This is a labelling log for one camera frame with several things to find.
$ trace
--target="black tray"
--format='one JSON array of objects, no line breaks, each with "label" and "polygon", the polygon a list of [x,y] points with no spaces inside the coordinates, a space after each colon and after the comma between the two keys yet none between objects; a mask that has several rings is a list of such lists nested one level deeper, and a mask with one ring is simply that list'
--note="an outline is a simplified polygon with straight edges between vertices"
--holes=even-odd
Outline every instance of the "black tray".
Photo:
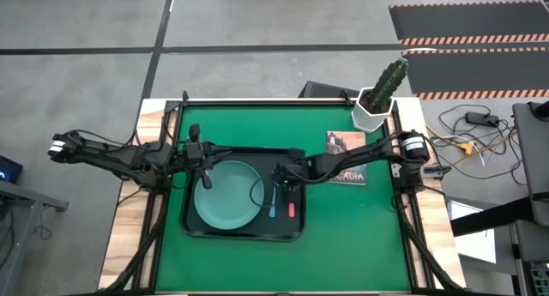
[{"label": "black tray", "polygon": [[[305,157],[305,151],[295,148],[231,147],[231,150],[232,153],[221,161],[242,161],[256,169],[262,177],[269,174],[276,163],[290,163],[295,159]],[[304,185],[301,185],[300,190],[295,193],[295,215],[293,218],[288,216],[288,203],[281,191],[278,190],[276,193],[276,216],[274,218],[268,216],[270,208],[262,208],[257,216],[245,226],[233,230],[220,230],[208,225],[196,212],[194,191],[198,181],[201,181],[200,174],[192,172],[186,185],[184,203],[181,209],[181,227],[191,236],[290,241],[299,237],[305,228]],[[270,205],[275,184],[270,178],[264,178],[263,185],[265,188],[263,204]]]}]

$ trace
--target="wooden table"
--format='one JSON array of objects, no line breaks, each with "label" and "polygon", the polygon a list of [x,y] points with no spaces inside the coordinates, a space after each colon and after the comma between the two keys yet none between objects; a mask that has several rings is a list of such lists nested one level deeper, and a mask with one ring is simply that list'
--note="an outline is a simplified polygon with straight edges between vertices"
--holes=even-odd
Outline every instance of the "wooden table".
[{"label": "wooden table", "polygon": [[[161,119],[164,115],[164,107],[167,100],[149,99],[142,102],[142,108],[137,122],[137,133],[141,142],[156,141],[160,135]],[[425,120],[421,111],[421,105],[417,98],[399,98],[398,107],[401,128],[403,130],[416,130],[427,136]],[[168,125],[169,131],[174,131],[176,112],[173,112]],[[393,119],[389,120],[389,128],[394,129]],[[431,149],[431,162],[435,163]],[[440,182],[432,178],[424,180],[425,185],[441,190]],[[137,190],[137,185],[131,181],[125,181],[121,187],[119,199],[130,195]],[[161,196],[157,196],[153,206],[153,223],[160,208]],[[437,192],[424,190],[417,194],[419,212],[424,228],[427,246],[443,269],[457,284],[465,287],[465,279],[462,273],[460,259],[455,248],[454,235],[452,233],[449,216],[446,211],[444,198]],[[148,193],[140,192],[122,203],[116,210],[112,223],[111,236],[106,250],[103,269],[100,274],[98,288],[108,287],[116,280],[128,261],[135,254],[142,234],[143,218],[147,205]],[[408,219],[413,218],[407,211]],[[148,282],[150,265],[152,262],[154,246],[149,250],[140,278],[140,286],[145,287]],[[425,276],[419,253],[413,247],[413,259],[415,272],[420,287],[425,287]]]}]

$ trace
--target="floor mat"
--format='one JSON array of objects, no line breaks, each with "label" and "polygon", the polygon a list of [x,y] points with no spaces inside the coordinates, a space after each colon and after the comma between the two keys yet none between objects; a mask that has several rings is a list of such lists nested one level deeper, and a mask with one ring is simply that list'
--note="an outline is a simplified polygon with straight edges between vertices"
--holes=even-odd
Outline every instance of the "floor mat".
[{"label": "floor mat", "polygon": [[549,96],[549,46],[404,51],[422,100]]},{"label": "floor mat", "polygon": [[537,1],[392,5],[403,45],[549,41],[549,14]]}]

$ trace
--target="white pot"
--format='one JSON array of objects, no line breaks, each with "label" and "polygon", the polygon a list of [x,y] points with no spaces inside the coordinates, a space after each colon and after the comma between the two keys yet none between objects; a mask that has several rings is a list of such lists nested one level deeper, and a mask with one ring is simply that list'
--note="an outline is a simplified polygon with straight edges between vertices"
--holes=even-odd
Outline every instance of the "white pot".
[{"label": "white pot", "polygon": [[395,103],[395,99],[391,97],[391,103],[387,112],[371,114],[359,103],[359,99],[362,98],[364,92],[368,92],[369,90],[372,90],[372,87],[360,89],[359,97],[354,104],[353,111],[351,112],[354,128],[366,133],[375,131],[380,125],[383,124],[383,121],[385,121],[385,119],[391,114],[391,111],[393,111],[393,104]]}]

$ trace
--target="green bowl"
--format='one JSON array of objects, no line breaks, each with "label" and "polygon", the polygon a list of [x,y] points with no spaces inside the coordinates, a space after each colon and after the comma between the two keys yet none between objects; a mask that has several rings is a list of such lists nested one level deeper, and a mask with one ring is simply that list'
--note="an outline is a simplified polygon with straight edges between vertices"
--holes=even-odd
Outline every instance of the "green bowl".
[{"label": "green bowl", "polygon": [[[231,230],[243,227],[261,210],[250,200],[250,188],[260,178],[256,170],[240,161],[228,160],[214,165],[209,177],[212,189],[205,189],[202,181],[195,187],[195,207],[198,215],[211,227]],[[254,201],[263,204],[263,181],[254,187]]]}]

